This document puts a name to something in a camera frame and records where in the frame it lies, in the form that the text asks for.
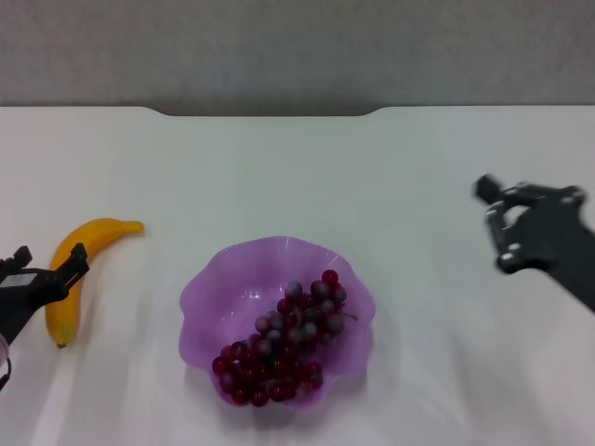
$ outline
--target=white table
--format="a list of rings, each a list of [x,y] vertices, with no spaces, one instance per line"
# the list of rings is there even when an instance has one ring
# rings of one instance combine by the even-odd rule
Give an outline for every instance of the white table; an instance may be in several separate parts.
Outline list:
[[[470,198],[486,172],[594,191],[595,108],[0,109],[0,138],[2,256],[28,244],[47,267],[91,218],[147,226],[92,264],[71,347],[41,312],[13,344],[2,445],[595,442],[595,316],[537,272],[498,273]],[[310,413],[227,406],[178,355],[183,286],[219,249],[270,235],[338,251],[377,300],[367,375]]]

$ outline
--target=grape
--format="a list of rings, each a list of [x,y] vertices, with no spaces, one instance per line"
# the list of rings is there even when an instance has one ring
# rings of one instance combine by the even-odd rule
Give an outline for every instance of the grape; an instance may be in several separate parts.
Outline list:
[[[338,282],[338,274],[335,270],[333,269],[327,269],[325,272],[323,272],[323,282],[325,283],[329,283],[329,284],[334,284]]]
[[[231,398],[236,404],[246,404],[248,402],[248,393],[244,389],[238,388],[233,392]]]
[[[287,378],[291,372],[289,362],[281,359],[272,360],[272,375],[277,379]]]
[[[313,307],[316,304],[314,296],[310,293],[305,293],[297,300],[297,307],[300,309],[306,309]]]
[[[314,376],[315,374],[321,374],[323,372],[323,366],[318,361],[310,361],[306,364],[306,374]]]
[[[303,289],[301,283],[299,282],[290,282],[285,287],[284,296],[285,298],[296,301],[301,296]]]
[[[317,389],[323,386],[324,380],[323,380],[323,374],[315,374],[314,376],[312,376],[310,378],[311,382],[312,382],[312,388],[313,389]]]
[[[299,344],[303,337],[303,333],[299,328],[292,328],[287,332],[287,340],[295,345]]]
[[[230,367],[230,374],[235,379],[240,379],[240,375],[242,374],[242,366],[239,362],[233,362]]]
[[[323,316],[323,311],[319,307],[308,308],[304,311],[304,317],[308,322],[318,322]]]
[[[329,333],[323,333],[321,341],[324,345],[328,347],[332,347],[334,344],[337,343],[337,339]]]
[[[347,299],[347,291],[338,283],[333,288],[333,299],[338,303],[343,303]]]
[[[283,314],[288,314],[294,307],[294,304],[289,299],[281,299],[277,302],[277,311]]]
[[[304,337],[307,340],[312,340],[318,334],[318,327],[314,322],[306,322],[304,324]]]
[[[269,334],[267,334],[267,340],[273,345],[279,344],[282,339],[283,336],[279,330],[270,330]]]
[[[316,340],[312,339],[311,341],[304,343],[301,347],[301,352],[303,356],[312,356],[316,353]]]
[[[294,380],[295,383],[299,384],[304,379],[304,363],[300,358],[295,358],[291,361],[291,379]]]
[[[269,388],[269,395],[271,395],[271,400],[275,402],[281,402],[285,399],[284,389],[279,384],[273,384],[271,388]]]
[[[296,313],[289,313],[284,318],[284,328],[292,329],[298,325],[298,315]]]
[[[222,376],[230,370],[230,362],[221,356],[217,356],[213,360],[212,369],[217,376]]]
[[[247,346],[245,345],[244,341],[238,341],[231,344],[231,351],[233,352],[233,357],[236,360],[242,358],[242,355],[246,351]]]
[[[254,350],[254,348],[252,347],[248,347],[246,350],[244,350],[242,352],[242,354],[240,355],[240,358],[238,358],[238,360],[240,362],[254,362],[258,357],[257,352]]]
[[[271,316],[271,328],[273,330],[283,330],[283,314],[278,311]]]
[[[252,405],[256,407],[265,406],[269,402],[269,393],[264,387],[258,388],[252,394]]]
[[[257,344],[257,354],[260,358],[268,358],[272,354],[272,344],[267,339],[261,339]]]
[[[324,314],[331,314],[335,312],[335,302],[330,299],[326,299],[320,306],[321,311]]]
[[[257,342],[258,342],[260,339],[262,339],[262,336],[261,336],[259,333],[254,333],[254,334],[251,334],[251,335],[248,337],[248,344],[250,345],[250,347],[252,347],[252,348],[253,348],[253,347],[254,347],[254,345],[255,345],[255,344],[256,344],[256,343],[257,343]]]
[[[281,356],[291,359],[296,356],[297,350],[293,344],[283,344],[281,347]]]
[[[271,323],[269,322],[268,318],[261,316],[254,322],[254,326],[257,329],[257,332],[261,334],[266,334],[271,329]]]
[[[257,380],[261,383],[269,381],[272,378],[272,370],[266,364],[258,364],[256,367]]]
[[[331,335],[341,333],[343,331],[343,318],[337,314],[329,316],[329,318],[326,320],[326,329]]]
[[[221,385],[221,390],[223,393],[231,394],[235,390],[235,379],[231,374],[224,374],[219,379],[219,384]]]
[[[292,400],[296,397],[296,386],[293,383],[286,383],[281,386],[285,400]]]
[[[312,294],[317,300],[322,301],[331,296],[331,285],[323,281],[314,281],[312,282],[310,291],[312,291]]]
[[[245,384],[249,384],[257,378],[257,371],[252,367],[244,367],[240,378]]]
[[[224,348],[222,348],[221,352],[219,353],[219,356],[225,358],[229,362],[235,360],[235,358],[233,357],[233,349],[231,348],[231,346],[225,346]]]

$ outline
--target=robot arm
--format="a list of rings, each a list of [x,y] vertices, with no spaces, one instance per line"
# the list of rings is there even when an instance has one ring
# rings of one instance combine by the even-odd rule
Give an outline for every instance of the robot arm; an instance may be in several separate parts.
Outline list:
[[[7,374],[0,377],[0,390],[12,372],[8,346],[32,315],[42,306],[66,298],[71,287],[88,271],[86,251],[78,243],[70,257],[55,271],[25,269],[31,262],[29,249],[22,246],[12,258],[0,260],[0,366],[7,362]]]
[[[500,270],[541,269],[595,312],[595,235],[579,217],[585,192],[527,183],[502,189],[486,175],[475,183],[475,195],[488,204],[486,224]],[[516,206],[526,210],[509,223],[506,213]]]

